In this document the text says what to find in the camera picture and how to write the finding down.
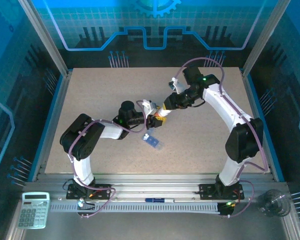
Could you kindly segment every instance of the cable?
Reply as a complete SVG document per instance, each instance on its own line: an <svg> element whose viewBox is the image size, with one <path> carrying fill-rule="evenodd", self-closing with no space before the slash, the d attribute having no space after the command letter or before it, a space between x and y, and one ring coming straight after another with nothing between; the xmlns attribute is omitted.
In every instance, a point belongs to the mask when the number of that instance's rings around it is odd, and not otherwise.
<svg viewBox="0 0 300 240"><path fill-rule="evenodd" d="M134 129L134 128L138 127L138 126L139 126L139 124L138 124L138 125L135 125L135 126L133 126L133 127L130 127L130 130L131 130L131 129Z"/></svg>
<svg viewBox="0 0 300 240"><path fill-rule="evenodd" d="M238 213L236 213L236 214L234 214L234 215L221 215L221 217L223 217L223 218L234 218L234 217L237 217L237 216L239 216L240 214L242 214L249 206L250 206L250 204L252 203L252 200L253 200L253 198L254 198L254 195L255 195L255 187L254 187L254 185L252 184L252 182L250 182L250 181L248 181L248 180L241 180L241 182L244 182L244 183L248 183L248 184L250 184L251 185L251 187L252 187L252 193L251 193L251 198L250 198L250 200L249 200L249 202L247 203L247 205L241 210L241 211L239 211Z"/></svg>
<svg viewBox="0 0 300 240"><path fill-rule="evenodd" d="M193 58L193 59L190 59L189 61L187 61L186 63L184 63L180 69L178 70L178 72L176 73L176 75L174 76L175 79L178 78L178 75L180 74L180 72L182 71L182 69L189 63L193 62L193 61L197 61L197 60L208 60L208 61L211 61L213 63L215 63L220 69L221 69L221 72L222 72L222 77L221 77L221 80L220 80L220 84L219 84L219 91L220 91L220 94L221 96L224 98L224 100L233 108L233 110L239 114L239 116L241 116L241 112L236 108L236 106L225 96L223 95L223 90L222 90L222 84L224 82L224 79L225 79L225 70L224 68L217 62L215 61L214 59L211 59L211 58L208 58L208 57L196 57L196 58ZM267 172L268 171L268 163L267 163L267 158L266 158L266 154L265 154L265 151L261 145L261 142L260 142L260 139L256 133L256 130L254 129L254 127L251 125L251 123L244 117L242 116L242 119L245 121L245 123L248 125L248 127L251 129L251 132L255 138L255 141L256 141L256 144L258 145L258 148L260 150L260 154L261 154L261 157L262 157L262 162L263 162L263 168L253 162L249 162L249 161L246 161L245 164L250 164L260 170L262 170L263 172ZM242 173L243 169L244 169L245 165L243 165L241 167L241 169L239 170L238 174L237 174L237 178L240 177L240 174Z"/></svg>
<svg viewBox="0 0 300 240"><path fill-rule="evenodd" d="M238 197L238 204L239 204L239 203L240 203L240 200L241 200L240 191L239 191L239 193L238 193L236 190L233 190L233 193L234 193L235 195L237 195L237 197Z"/></svg>
<svg viewBox="0 0 300 240"><path fill-rule="evenodd" d="M97 213L99 213L102 209L104 209L109 203L110 201L112 200L112 198L114 197L114 195L116 194L116 189L114 187L107 187L107 188L97 188L97 187L92 187L92 186L89 186L89 185L86 185L84 182L81 181L81 179L78 177L77 175L77 172L76 172L76 169L75 169L75 160L74 160L74 156L72 155L72 150L74 149L74 146L77 144L77 142L79 141L79 139L87 132L87 130L93 125L93 124L96 124L96 123L108 123L108 124L113 124L113 125L116 125L117 127L120 127L122 128L123 130L129 132L129 133L140 133L142 132L145 128L146 128L146 123L147 123L147 119L146 119L146 113L143 109L143 107L139 104L139 103L142 103L142 100L138 100L136 101L136 104L141 108L142 110L142 114L143 114L143 118L144 118L144 124L143 124L143 127L141 130L139 131L131 131L130 129L127 129L125 127L122 127L120 126L119 124L116 124L115 122L113 121L108 121L108 120L103 120L103 119L97 119L97 120L94 120L92 122L90 122L82 131L81 133L76 137L76 139L73 141L73 143L71 144L70 148L69 148L69 152L68 152L68 155L69 155L69 158L70 158L70 161L71 161L71 166L72 166L72 171L73 171L73 175L74 177L77 179L77 181L84 187L86 187L87 189L91 189L91 190L95 190L95 191L98 191L98 190L110 190L110 191L113 191L113 193L111 194L110 198L102 205L102 207L100 207L96 212L92 213L92 214L89 214L89 215L86 215L86 216L82 216L83 218L89 218L89 217L92 217L94 215L96 215Z"/></svg>
<svg viewBox="0 0 300 240"><path fill-rule="evenodd" d="M200 107L200 106L202 106L203 104L205 104L205 102L206 102L206 101L203 101L203 102L201 102L201 103L198 104L198 105L190 106L190 107L191 107L191 108L197 108L197 107Z"/></svg>
<svg viewBox="0 0 300 240"><path fill-rule="evenodd" d="M67 189L65 189L65 185L70 181L72 180L73 178L69 178L67 181L65 181L65 183L62 185L62 189L67 191Z"/></svg>

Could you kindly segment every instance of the blue pen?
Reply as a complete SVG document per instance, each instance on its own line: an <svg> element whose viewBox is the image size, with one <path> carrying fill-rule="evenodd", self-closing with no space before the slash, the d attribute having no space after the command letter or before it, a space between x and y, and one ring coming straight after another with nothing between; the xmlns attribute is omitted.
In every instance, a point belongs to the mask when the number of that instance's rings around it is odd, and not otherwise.
<svg viewBox="0 0 300 240"><path fill-rule="evenodd" d="M174 203L175 199L173 198L146 198L146 203Z"/></svg>

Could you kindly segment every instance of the beige work surface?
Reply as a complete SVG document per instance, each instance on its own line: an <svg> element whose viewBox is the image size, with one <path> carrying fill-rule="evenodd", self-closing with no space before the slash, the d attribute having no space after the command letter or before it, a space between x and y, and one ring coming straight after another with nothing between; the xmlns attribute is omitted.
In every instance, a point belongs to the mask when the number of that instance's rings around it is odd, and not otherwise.
<svg viewBox="0 0 300 240"><path fill-rule="evenodd" d="M55 132L46 173L71 173L67 154L59 144L62 133L80 115L112 120L126 100L152 100L161 105L172 93L168 82L177 67L75 68L70 79ZM204 75L221 79L219 68L201 68ZM237 67L226 67L224 89L249 115L251 107ZM178 78L186 83L182 73ZM225 143L229 130L208 104L174 110L153 136L164 144L157 150L142 140L142 133L130 133L123 140L102 138L91 155L93 173L219 173L226 162ZM262 164L258 153L254 160ZM260 172L248 166L245 172Z"/></svg>

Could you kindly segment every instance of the glass panel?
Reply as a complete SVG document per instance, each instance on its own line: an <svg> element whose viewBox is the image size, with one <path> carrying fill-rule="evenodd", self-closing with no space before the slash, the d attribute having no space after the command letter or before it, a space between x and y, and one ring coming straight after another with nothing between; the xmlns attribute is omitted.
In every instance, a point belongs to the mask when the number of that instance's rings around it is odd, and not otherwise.
<svg viewBox="0 0 300 240"><path fill-rule="evenodd" d="M175 67L202 56L240 67L277 0L33 3L69 68L110 67L110 51L128 57L130 67Z"/></svg>
<svg viewBox="0 0 300 240"><path fill-rule="evenodd" d="M59 77L18 1L0 1L0 239L27 181Z"/></svg>
<svg viewBox="0 0 300 240"><path fill-rule="evenodd" d="M250 75L284 179L300 192L300 0L290 2Z"/></svg>

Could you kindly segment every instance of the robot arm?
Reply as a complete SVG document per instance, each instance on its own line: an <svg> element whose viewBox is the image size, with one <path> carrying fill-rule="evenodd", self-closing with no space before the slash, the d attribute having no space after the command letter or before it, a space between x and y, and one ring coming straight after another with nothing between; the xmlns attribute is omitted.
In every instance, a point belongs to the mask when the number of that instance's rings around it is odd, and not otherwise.
<svg viewBox="0 0 300 240"><path fill-rule="evenodd" d="M158 121L152 115L157 110L156 104L151 101L143 100L142 105L147 119L147 127L161 126L162 122ZM94 120L91 117L82 113L62 134L60 144L63 146L63 150L66 153L69 152L71 145L81 131L93 121ZM102 138L122 140L129 133L128 131L123 130L122 127L129 130L133 125L143 124L145 122L145 118L142 112L137 112L135 110L133 102L124 101L118 111L118 116L112 121L116 124L105 121L93 124L73 147L72 155L74 170L80 181L85 185L94 185L94 175L91 171L90 155L98 140ZM82 186L81 182L78 181L76 177L73 179L78 185Z"/></svg>
<svg viewBox="0 0 300 240"><path fill-rule="evenodd" d="M253 119L240 109L223 89L221 94L219 89L220 81L214 75L203 76L199 69L193 66L187 67L183 71L183 75L190 87L186 89L177 79L173 78L169 85L176 92L167 97L163 107L155 115L165 117L172 110L191 107L197 99L202 99L204 102L209 103L216 110L230 132L225 144L228 157L215 183L218 195L226 197L232 193L233 189L238 187L239 176L245 167L245 162L254 157L259 151L252 131L242 117L249 120L261 144L263 139L263 122L259 118ZM240 114L225 100L224 96Z"/></svg>

